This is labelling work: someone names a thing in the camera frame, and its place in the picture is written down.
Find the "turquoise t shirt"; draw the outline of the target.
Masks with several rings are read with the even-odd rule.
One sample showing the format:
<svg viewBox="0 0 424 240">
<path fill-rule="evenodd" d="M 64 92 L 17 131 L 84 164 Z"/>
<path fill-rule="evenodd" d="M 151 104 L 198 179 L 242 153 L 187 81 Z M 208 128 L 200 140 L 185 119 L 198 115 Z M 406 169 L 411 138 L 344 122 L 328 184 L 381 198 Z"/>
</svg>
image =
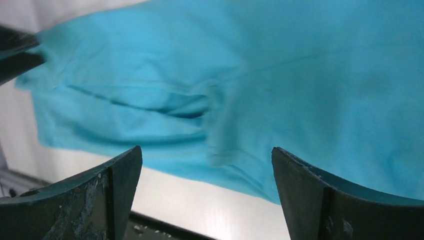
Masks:
<svg viewBox="0 0 424 240">
<path fill-rule="evenodd" d="M 149 0 L 38 34 L 19 76 L 41 144 L 280 202 L 281 147 L 424 197 L 421 0 Z"/>
</svg>

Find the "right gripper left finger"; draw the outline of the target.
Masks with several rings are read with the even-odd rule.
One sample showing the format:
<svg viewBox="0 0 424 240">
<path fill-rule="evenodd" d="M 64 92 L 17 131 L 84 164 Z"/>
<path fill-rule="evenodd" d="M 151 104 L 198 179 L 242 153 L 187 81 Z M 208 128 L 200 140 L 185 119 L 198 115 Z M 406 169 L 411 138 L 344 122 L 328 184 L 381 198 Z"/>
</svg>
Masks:
<svg viewBox="0 0 424 240">
<path fill-rule="evenodd" d="M 1 198 L 1 239 L 123 239 L 142 163 L 135 146 L 61 181 Z"/>
</svg>

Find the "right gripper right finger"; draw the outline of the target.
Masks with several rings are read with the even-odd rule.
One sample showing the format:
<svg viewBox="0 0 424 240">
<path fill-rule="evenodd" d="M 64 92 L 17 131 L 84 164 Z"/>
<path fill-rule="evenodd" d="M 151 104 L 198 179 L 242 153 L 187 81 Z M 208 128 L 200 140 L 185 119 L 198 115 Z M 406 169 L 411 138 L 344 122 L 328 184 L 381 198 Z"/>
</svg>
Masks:
<svg viewBox="0 0 424 240">
<path fill-rule="evenodd" d="M 424 202 L 373 190 L 275 147 L 271 153 L 293 240 L 421 240 Z"/>
</svg>

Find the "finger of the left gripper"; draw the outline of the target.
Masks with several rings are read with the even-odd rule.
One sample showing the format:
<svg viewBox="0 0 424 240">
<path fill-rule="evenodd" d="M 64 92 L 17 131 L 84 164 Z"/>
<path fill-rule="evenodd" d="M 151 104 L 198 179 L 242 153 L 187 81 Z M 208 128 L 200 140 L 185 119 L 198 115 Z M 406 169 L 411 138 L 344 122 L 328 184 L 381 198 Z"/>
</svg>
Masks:
<svg viewBox="0 0 424 240">
<path fill-rule="evenodd" d="M 0 59 L 6 59 L 40 44 L 34 34 L 0 26 Z"/>
<path fill-rule="evenodd" d="M 45 63 L 40 54 L 22 52 L 0 60 L 0 85 Z"/>
</svg>

